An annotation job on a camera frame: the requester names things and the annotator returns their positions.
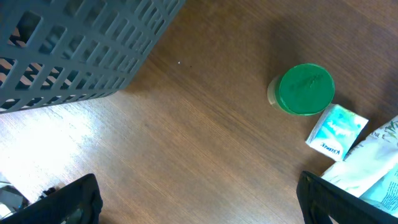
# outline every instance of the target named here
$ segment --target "green cap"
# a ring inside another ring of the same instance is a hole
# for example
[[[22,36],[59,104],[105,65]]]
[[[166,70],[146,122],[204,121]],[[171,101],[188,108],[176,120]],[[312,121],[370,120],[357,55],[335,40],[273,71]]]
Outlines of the green cap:
[[[306,63],[291,68],[275,86],[278,105],[296,115],[313,115],[323,111],[335,95],[331,75],[319,65]]]

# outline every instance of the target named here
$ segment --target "brown wooden surface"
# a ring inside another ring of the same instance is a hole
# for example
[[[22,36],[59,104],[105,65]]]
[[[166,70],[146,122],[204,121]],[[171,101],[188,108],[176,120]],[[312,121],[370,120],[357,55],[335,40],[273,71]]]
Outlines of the brown wooden surface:
[[[305,145],[318,116],[267,102],[276,75],[328,69],[334,102],[398,114],[397,0],[188,0],[134,81],[110,97],[0,116],[0,166],[30,200],[97,176],[102,223],[303,223]]]

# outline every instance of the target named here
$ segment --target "white and blue package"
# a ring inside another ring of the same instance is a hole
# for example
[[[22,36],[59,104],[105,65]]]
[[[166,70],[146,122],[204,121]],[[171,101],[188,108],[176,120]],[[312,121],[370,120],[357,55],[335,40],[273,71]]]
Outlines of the white and blue package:
[[[342,161],[367,123],[366,118],[332,104],[323,112],[305,142],[335,161]]]

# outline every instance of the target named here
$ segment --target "wooden table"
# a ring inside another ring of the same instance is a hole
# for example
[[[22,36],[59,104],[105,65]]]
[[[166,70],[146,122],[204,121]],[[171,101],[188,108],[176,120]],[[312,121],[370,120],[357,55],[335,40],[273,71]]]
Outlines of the wooden table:
[[[103,99],[0,116],[2,171],[34,201],[97,176],[102,223],[303,223],[302,170],[333,161],[317,122],[267,101],[296,64],[331,72],[334,103],[398,114],[398,1],[188,0],[131,85]]]

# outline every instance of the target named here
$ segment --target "perforated basket side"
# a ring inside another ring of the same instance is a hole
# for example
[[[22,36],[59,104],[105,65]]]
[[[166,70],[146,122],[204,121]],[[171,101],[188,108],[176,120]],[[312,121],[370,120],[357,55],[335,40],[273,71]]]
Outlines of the perforated basket side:
[[[0,113],[125,88],[184,2],[3,1]]]

